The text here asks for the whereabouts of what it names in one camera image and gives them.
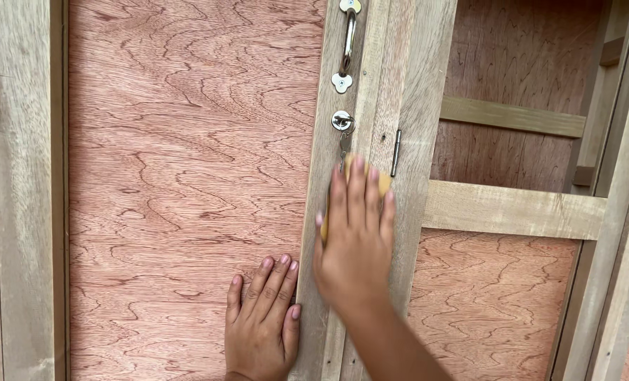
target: metal handle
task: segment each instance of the metal handle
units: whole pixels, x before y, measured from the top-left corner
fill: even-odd
[[[338,75],[341,77],[347,77],[350,63],[353,60],[354,28],[357,26],[357,14],[354,12],[354,9],[350,7],[346,13],[348,14],[348,29],[345,33],[343,58],[340,60],[340,67],[338,68]]]

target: fingernail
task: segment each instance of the fingernail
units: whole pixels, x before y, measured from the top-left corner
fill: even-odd
[[[300,316],[300,305],[296,305],[293,308],[293,312],[291,313],[291,317],[293,317],[293,320],[298,320],[298,317]]]

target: wooden shelf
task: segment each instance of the wooden shelf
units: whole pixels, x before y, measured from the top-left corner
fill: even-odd
[[[580,138],[585,117],[510,106],[482,100],[445,96],[440,119],[517,129],[539,134]]]

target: forearm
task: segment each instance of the forearm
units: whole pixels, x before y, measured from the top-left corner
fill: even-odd
[[[449,381],[389,303],[343,313],[342,319],[374,381]]]

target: wooden frame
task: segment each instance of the wooden frame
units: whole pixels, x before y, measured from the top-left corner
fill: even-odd
[[[340,95],[330,76],[342,53],[344,13],[336,1],[327,5],[298,287],[298,301],[306,308],[300,356],[290,379],[368,379],[344,327],[321,302],[311,277],[314,215],[322,206],[328,171],[337,160],[337,135],[330,127],[330,115],[338,109],[352,111],[362,126],[372,126],[355,133],[354,150],[381,170],[389,171],[394,142],[380,137],[394,136],[398,128],[404,131],[400,174],[393,185],[404,211],[398,218],[402,222],[397,226],[390,278],[397,311],[406,313],[421,226],[583,239],[547,376],[615,379],[629,334],[629,27],[622,42],[607,39],[595,53],[595,65],[610,65],[616,75],[595,72],[592,81],[599,96],[587,97],[584,115],[576,117],[470,99],[443,101],[455,0],[371,0],[368,7],[358,19],[357,46],[363,46],[363,53],[353,60],[356,82]],[[5,76],[0,81],[1,335],[5,338],[0,368],[22,377],[35,370],[56,380],[69,379],[66,33],[64,0],[13,4],[0,0],[0,74]],[[22,59],[11,50],[21,40],[29,46]],[[417,99],[428,106],[419,108]],[[600,114],[605,104],[610,106],[606,116]],[[29,113],[31,109],[38,112]],[[463,109],[468,110],[466,116],[450,111]],[[528,115],[535,116],[533,122],[520,124]],[[589,167],[582,164],[594,157],[590,187],[568,184],[574,194],[567,195],[428,180],[439,117],[582,137],[583,147],[574,152],[573,171],[579,165]],[[544,119],[557,123],[539,123]],[[605,119],[606,130],[591,128],[594,121]],[[35,175],[17,171],[21,165],[34,168]],[[33,186],[14,186],[26,183]],[[22,209],[31,212],[16,215]],[[473,216],[466,215],[472,210]],[[495,216],[494,223],[483,224],[483,216]],[[25,230],[25,225],[42,226],[42,233]],[[17,255],[23,246],[29,254],[20,260]],[[38,268],[39,277],[27,276],[30,266]],[[612,282],[605,284],[612,271]],[[26,283],[12,287],[7,279]],[[37,318],[28,319],[27,326],[20,324],[20,317],[37,307],[26,304],[22,285],[41,296],[35,305],[41,305],[35,310]]]
[[[68,380],[67,3],[0,0],[0,380]]]

